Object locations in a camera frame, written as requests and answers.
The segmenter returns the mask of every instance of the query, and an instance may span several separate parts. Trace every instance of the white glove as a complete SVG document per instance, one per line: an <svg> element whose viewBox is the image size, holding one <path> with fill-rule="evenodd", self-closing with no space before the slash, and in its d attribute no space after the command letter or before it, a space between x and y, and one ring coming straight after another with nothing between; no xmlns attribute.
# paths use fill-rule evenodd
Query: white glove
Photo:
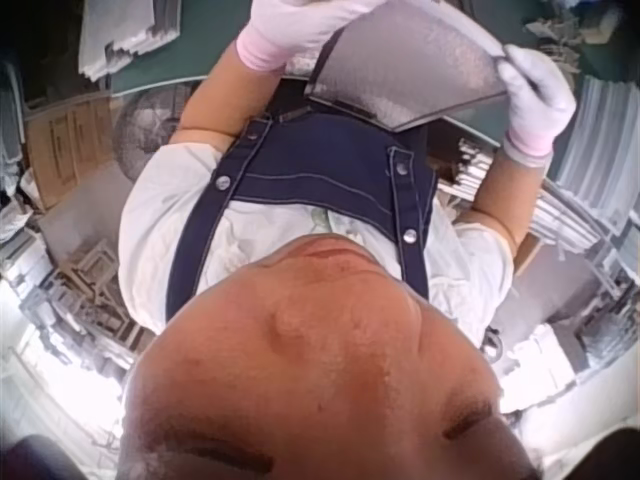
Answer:
<svg viewBox="0 0 640 480"><path fill-rule="evenodd" d="M236 41L238 54L253 70L275 70L386 1L253 0L251 20Z"/></svg>
<svg viewBox="0 0 640 480"><path fill-rule="evenodd" d="M560 69L543 53L506 45L498 74L509 92L509 132L503 147L524 165L545 167L553 141L567 127L576 101Z"/></svg>

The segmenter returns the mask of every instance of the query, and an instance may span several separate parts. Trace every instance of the shirt sleeve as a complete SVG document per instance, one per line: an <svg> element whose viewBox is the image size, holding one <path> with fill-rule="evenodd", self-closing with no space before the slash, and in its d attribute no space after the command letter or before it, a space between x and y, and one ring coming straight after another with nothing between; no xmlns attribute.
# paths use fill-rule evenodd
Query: shirt sleeve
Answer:
<svg viewBox="0 0 640 480"><path fill-rule="evenodd" d="M430 302L479 346L513 282L507 242L478 223L452 224L435 200L426 258Z"/></svg>
<svg viewBox="0 0 640 480"><path fill-rule="evenodd" d="M222 154L206 144L162 147L127 199L120 222L119 280L129 312L160 333L169 271L186 218Z"/></svg>

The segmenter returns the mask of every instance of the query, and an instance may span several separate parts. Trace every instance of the silver panel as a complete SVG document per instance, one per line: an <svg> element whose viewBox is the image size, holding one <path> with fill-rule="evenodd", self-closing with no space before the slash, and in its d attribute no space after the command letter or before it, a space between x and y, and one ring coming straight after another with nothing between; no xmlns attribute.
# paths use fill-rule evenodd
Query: silver panel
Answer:
<svg viewBox="0 0 640 480"><path fill-rule="evenodd" d="M325 46L307 94L392 131L502 97L488 53L500 44L453 7L432 3L389 2L349 25Z"/></svg>

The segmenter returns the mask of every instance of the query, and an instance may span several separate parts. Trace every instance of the green surface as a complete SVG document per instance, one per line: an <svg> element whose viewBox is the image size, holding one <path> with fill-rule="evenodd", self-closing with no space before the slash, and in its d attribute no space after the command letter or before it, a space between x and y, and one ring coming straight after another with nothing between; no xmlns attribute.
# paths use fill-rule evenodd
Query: green surface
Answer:
<svg viewBox="0 0 640 480"><path fill-rule="evenodd" d="M111 76L114 95L206 75L249 19L251 0L183 0L180 36Z"/></svg>
<svg viewBox="0 0 640 480"><path fill-rule="evenodd" d="M537 37L523 25L545 14L539 0L474 0L473 16L501 43L513 43L521 47L535 47ZM506 98L498 102L479 105L452 115L496 142L501 142L508 126Z"/></svg>
<svg viewBox="0 0 640 480"><path fill-rule="evenodd" d="M251 0L183 0L180 37L159 50L145 54L112 76L115 95L157 84L207 75L224 49L249 18ZM502 43L535 48L538 39L524 24L548 17L548 5L540 0L473 0L476 21ZM626 78L629 34L616 32L610 43L582 46L581 67L587 74L605 80ZM452 115L470 129L500 142L507 128L507 102L479 105ZM566 132L556 148L563 155ZM553 178L560 162L554 162Z"/></svg>

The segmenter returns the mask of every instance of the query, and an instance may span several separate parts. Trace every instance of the hand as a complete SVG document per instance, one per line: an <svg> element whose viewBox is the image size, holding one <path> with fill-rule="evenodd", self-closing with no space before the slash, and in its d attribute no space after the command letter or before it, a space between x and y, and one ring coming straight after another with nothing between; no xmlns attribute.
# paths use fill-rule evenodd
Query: hand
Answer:
<svg viewBox="0 0 640 480"><path fill-rule="evenodd" d="M275 70L386 1L253 0L251 20L236 42L238 54L253 70Z"/></svg>
<svg viewBox="0 0 640 480"><path fill-rule="evenodd" d="M575 112L576 101L549 57L515 45L506 45L505 53L506 59L499 60L497 67L510 100L505 151L521 163L544 167L553 156L553 141Z"/></svg>

